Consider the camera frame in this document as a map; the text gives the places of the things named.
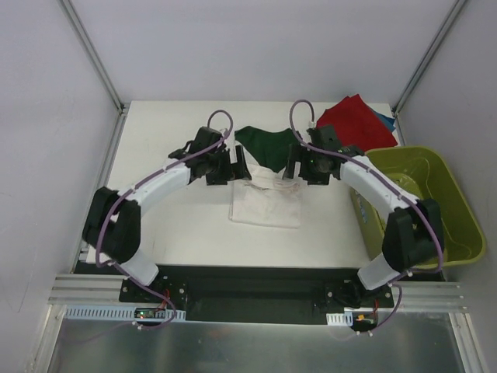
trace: yellow-green plastic bin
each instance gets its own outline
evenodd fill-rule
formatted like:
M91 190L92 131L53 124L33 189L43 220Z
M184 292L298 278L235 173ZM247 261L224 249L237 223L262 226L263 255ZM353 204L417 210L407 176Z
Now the yellow-green plastic bin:
M445 240L445 267L474 263L483 256L485 237L440 155L422 146L403 146L370 150L367 156L403 189L421 199L431 197L439 203ZM350 194L367 252L373 259L381 253L386 224L360 194L355 190L351 190ZM419 267L435 266L436 260L430 260Z

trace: white wall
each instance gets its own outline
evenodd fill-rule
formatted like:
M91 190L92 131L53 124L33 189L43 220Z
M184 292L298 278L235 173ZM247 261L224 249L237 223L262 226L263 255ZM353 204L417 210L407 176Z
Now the white wall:
M0 11L0 371L29 356L68 270L116 110L55 0Z
M454 0L74 0L124 101L394 104Z
M490 371L497 371L497 2L472 0L401 112L409 144L435 148L488 241L477 264L449 271L464 282Z

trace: red cloth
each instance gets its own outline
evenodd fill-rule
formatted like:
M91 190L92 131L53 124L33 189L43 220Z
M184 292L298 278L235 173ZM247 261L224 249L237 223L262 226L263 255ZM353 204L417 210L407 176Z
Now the red cloth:
M318 119L317 127L332 124L343 146L356 145L364 152L397 144L390 131L359 95L346 97Z

